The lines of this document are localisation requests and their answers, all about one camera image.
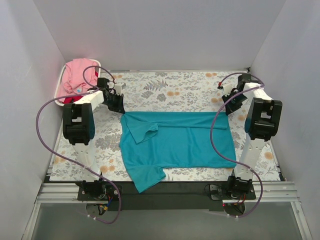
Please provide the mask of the teal t shirt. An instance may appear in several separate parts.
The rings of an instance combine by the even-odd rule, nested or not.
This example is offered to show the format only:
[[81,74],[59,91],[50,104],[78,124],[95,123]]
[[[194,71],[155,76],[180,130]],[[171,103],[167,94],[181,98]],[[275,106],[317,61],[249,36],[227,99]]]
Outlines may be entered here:
[[215,112],[126,112],[119,147],[126,171],[143,193],[169,168],[234,168],[228,117]]

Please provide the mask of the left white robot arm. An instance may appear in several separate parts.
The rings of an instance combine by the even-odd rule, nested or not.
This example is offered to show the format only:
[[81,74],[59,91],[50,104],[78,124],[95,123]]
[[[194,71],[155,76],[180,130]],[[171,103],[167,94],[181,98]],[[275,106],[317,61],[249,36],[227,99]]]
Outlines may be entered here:
[[62,113],[63,136],[77,154],[76,162],[84,166],[82,181],[93,182],[100,178],[101,172],[95,158],[93,139],[95,137],[94,110],[101,104],[116,113],[125,113],[124,83],[109,86],[109,80],[99,77],[97,86],[74,103],[66,103]]

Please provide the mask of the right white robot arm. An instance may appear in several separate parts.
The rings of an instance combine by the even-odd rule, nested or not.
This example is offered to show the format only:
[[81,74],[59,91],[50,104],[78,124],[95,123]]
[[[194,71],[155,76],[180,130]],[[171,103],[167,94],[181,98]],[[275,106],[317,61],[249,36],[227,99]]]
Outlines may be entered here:
[[224,77],[218,88],[223,90],[225,114],[239,110],[244,101],[250,103],[244,123],[246,133],[244,148],[239,163],[233,170],[235,179],[251,181],[266,143],[279,129],[283,103],[271,98],[264,90],[265,84],[249,73],[236,72]]

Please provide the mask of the pink t shirt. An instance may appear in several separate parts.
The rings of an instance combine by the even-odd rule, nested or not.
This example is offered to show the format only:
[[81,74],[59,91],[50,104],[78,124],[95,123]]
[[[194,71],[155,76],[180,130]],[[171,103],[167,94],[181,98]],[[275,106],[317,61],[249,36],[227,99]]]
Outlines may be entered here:
[[79,95],[97,85],[98,73],[96,61],[88,58],[77,58],[65,64],[62,79],[58,84],[57,97]]

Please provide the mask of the red t shirt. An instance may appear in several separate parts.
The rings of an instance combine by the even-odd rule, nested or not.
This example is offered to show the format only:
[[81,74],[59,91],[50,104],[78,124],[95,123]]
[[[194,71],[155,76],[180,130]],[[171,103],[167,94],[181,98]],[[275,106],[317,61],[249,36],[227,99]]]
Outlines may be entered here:
[[61,84],[59,87],[59,96],[68,96],[62,98],[60,101],[64,104],[75,102],[81,99],[83,96],[73,96],[71,95],[80,95],[86,93],[91,86],[86,83],[83,78],[83,70],[75,71],[73,73],[66,72],[63,74]]

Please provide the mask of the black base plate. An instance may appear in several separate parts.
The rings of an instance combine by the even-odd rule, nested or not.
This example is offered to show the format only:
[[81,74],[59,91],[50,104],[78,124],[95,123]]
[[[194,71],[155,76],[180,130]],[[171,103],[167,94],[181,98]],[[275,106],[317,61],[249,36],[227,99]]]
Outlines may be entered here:
[[223,201],[237,205],[255,200],[253,188],[248,192],[231,191],[225,181],[162,181],[139,193],[131,181],[77,181],[77,200],[88,203],[110,201],[110,211],[139,210],[223,210]]

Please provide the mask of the aluminium rail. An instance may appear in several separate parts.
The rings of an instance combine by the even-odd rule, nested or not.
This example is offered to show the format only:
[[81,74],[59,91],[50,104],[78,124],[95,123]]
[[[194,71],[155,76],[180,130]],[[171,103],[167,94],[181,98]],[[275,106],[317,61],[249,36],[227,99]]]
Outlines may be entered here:
[[[253,183],[257,195],[262,193],[262,202],[299,202],[295,184],[290,181],[264,181],[263,187]],[[75,203],[79,187],[75,183],[49,182],[40,187],[37,203]]]

